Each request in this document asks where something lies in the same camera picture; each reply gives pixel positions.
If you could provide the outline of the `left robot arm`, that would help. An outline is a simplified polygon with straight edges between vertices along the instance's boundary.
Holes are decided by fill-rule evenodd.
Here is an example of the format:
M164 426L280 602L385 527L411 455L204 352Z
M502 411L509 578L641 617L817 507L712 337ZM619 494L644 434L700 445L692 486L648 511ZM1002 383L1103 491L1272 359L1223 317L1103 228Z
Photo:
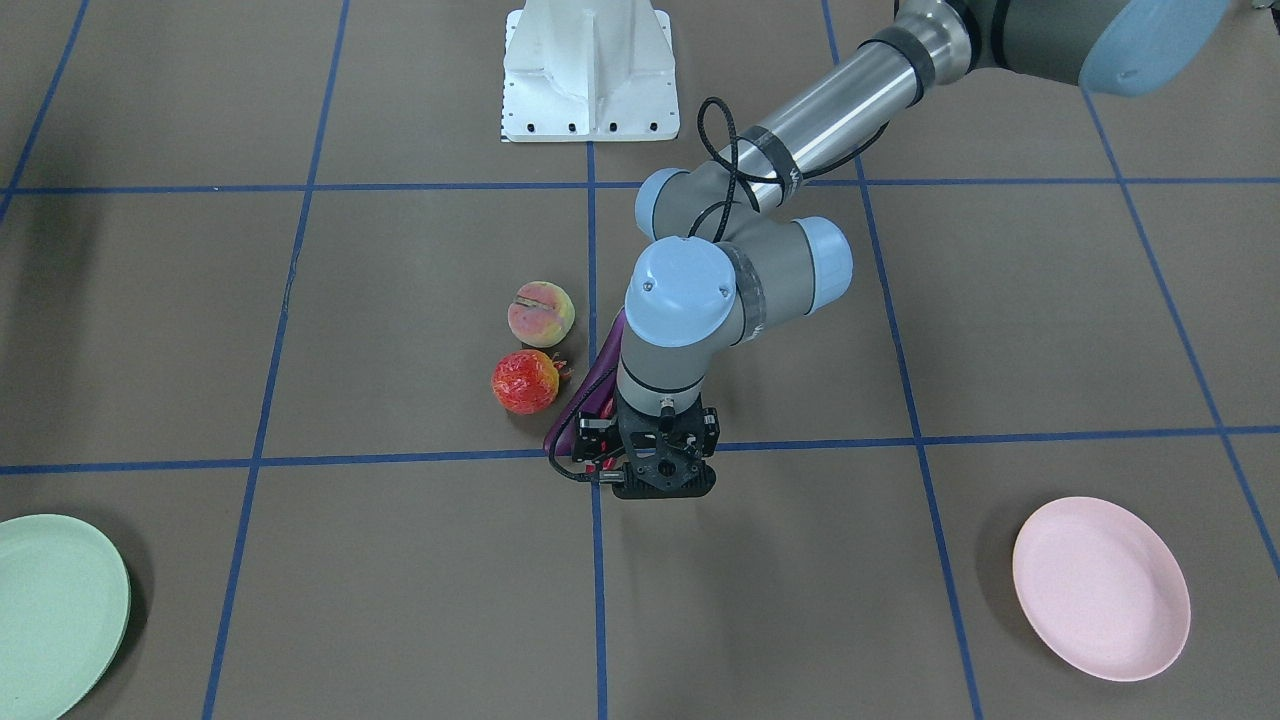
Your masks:
M617 498L696 498L721 437L701 400L714 356L809 316L851 284L850 242L819 217L776 222L936 87L998 68L1134 97L1179 74L1225 1L899 1L893 22L694 170L646 178L646 237L600 357L544 441L550 466Z

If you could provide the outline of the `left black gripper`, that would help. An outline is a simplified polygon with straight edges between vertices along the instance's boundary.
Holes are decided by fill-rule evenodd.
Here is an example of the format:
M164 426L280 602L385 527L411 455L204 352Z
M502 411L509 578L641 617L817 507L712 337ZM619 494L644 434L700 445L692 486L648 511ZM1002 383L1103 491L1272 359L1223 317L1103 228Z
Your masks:
M609 486L617 498L700 498L716 487L707 459L719 438L717 410L699 400L659 416L622 404L612 418L579 414L576 461L588 466L584 480Z

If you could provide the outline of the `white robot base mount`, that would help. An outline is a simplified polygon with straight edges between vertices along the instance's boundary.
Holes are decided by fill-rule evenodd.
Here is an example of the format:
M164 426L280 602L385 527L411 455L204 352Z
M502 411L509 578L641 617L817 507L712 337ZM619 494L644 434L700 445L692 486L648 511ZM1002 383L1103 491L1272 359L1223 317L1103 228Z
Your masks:
M526 1L504 29L502 141L678 137L668 13L649 1Z

